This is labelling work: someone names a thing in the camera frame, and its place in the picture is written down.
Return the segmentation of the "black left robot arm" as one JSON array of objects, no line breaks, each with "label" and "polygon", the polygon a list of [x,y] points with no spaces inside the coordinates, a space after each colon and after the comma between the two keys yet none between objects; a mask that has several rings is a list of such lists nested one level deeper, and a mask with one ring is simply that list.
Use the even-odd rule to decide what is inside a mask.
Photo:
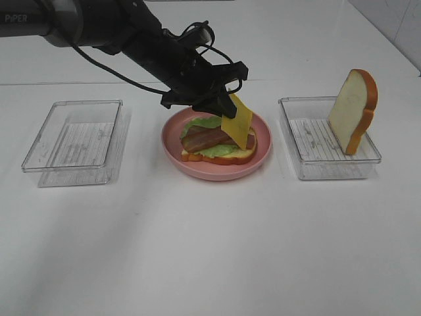
[{"label": "black left robot arm", "polygon": [[248,69],[228,59],[213,65],[204,53],[214,48],[207,21],[181,34],[164,28],[143,1],[2,1],[1,36],[41,36],[56,47],[85,47],[124,54],[162,82],[161,104],[234,118],[231,82],[242,84]]}]

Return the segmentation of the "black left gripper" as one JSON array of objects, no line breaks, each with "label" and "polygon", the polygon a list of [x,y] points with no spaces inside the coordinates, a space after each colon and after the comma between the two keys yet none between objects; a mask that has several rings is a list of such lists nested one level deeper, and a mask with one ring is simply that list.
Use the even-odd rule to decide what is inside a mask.
[{"label": "black left gripper", "polygon": [[123,54],[170,88],[164,92],[161,105],[187,105],[196,112],[233,119],[237,108],[226,84],[247,79],[248,68],[238,61],[212,65],[197,46],[162,29],[157,35],[139,32],[124,47]]}]

